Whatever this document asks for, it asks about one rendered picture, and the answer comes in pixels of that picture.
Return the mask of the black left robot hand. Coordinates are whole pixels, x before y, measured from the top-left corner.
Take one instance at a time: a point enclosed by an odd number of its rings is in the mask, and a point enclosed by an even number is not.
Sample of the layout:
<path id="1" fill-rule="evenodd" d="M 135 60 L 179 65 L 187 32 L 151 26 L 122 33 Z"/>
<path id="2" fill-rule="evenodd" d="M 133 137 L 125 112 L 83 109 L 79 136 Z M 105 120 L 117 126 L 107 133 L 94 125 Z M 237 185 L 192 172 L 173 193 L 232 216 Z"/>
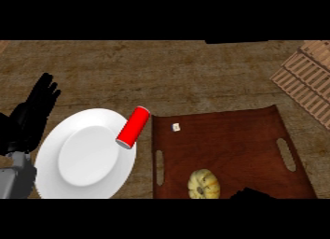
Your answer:
<path id="1" fill-rule="evenodd" d="M 52 75 L 43 73 L 29 97 L 8 116 L 0 113 L 0 155 L 11 152 L 32 152 L 39 144 L 46 120 L 60 95 Z"/>

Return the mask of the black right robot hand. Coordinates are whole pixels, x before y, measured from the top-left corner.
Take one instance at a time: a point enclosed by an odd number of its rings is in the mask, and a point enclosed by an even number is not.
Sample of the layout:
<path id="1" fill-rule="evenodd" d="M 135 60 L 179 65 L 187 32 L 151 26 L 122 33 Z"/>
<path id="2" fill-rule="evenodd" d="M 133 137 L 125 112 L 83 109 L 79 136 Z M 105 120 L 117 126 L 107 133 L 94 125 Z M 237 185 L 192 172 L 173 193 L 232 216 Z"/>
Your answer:
<path id="1" fill-rule="evenodd" d="M 266 193 L 253 190 L 250 188 L 244 188 L 243 190 L 238 190 L 235 194 L 231 196 L 231 199 L 272 199 L 272 196 L 269 196 Z"/>

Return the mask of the dark brown wooden tray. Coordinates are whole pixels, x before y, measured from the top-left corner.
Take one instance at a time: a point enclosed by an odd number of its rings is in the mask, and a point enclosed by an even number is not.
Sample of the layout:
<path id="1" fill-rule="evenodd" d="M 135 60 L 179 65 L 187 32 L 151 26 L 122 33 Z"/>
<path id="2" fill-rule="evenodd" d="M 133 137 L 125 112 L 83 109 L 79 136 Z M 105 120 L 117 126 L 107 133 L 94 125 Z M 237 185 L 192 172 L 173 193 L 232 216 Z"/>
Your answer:
<path id="1" fill-rule="evenodd" d="M 173 132 L 172 125 L 179 124 Z M 291 144 L 278 108 L 151 117 L 153 152 L 163 155 L 163 182 L 153 183 L 156 198 L 188 197 L 189 174 L 207 169 L 219 183 L 219 196 L 250 188 L 276 199 L 313 199 L 299 154 L 288 148 L 296 169 L 288 170 L 276 141 Z"/>

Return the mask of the wooden slatted tiered shelf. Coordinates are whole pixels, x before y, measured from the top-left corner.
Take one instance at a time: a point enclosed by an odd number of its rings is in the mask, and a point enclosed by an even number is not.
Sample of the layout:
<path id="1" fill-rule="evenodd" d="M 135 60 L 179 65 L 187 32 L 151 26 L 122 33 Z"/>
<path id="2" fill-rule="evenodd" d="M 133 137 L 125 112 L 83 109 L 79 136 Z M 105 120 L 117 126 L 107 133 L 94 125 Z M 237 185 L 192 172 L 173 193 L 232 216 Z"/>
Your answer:
<path id="1" fill-rule="evenodd" d="M 330 40 L 305 40 L 269 79 L 330 132 Z"/>

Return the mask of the white round plate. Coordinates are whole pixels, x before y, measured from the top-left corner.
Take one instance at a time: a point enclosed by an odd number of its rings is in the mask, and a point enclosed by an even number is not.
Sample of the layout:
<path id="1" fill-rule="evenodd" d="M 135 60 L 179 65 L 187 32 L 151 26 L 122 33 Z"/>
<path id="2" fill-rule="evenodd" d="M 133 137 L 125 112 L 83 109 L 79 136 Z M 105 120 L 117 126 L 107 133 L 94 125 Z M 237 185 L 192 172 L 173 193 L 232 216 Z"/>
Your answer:
<path id="1" fill-rule="evenodd" d="M 114 142 L 125 118 L 110 109 L 79 111 L 52 128 L 35 158 L 42 199 L 107 199 L 133 167 L 135 148 Z"/>

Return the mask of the red can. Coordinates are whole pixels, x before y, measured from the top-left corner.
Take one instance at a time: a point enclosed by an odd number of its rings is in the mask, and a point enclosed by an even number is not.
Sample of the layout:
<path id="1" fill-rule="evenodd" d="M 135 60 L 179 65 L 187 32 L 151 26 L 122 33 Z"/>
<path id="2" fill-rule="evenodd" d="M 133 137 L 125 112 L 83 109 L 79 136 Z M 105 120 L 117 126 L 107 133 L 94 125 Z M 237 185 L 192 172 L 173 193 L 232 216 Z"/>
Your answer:
<path id="1" fill-rule="evenodd" d="M 125 149 L 130 149 L 133 147 L 136 137 L 139 136 L 148 118 L 150 118 L 148 109 L 138 105 L 133 108 L 133 112 L 129 116 L 129 119 L 125 122 L 125 125 L 114 139 L 117 145 L 122 146 Z"/>

